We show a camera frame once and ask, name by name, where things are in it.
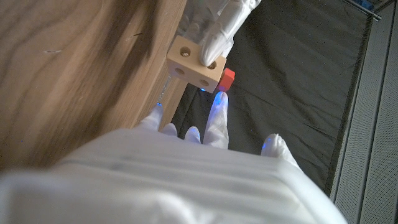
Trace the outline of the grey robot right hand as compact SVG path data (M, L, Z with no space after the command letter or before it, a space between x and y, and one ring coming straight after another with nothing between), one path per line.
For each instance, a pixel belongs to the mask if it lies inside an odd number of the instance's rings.
M162 106L133 129L79 147L53 167L1 174L2 223L344 223L334 203L271 134L259 155L228 149L228 96L203 136L160 126Z

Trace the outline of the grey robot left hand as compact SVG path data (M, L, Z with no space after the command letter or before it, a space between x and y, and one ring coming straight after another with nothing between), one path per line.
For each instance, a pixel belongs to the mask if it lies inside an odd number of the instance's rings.
M208 67L226 58L234 36L261 0L187 0L176 34L201 47L200 62Z

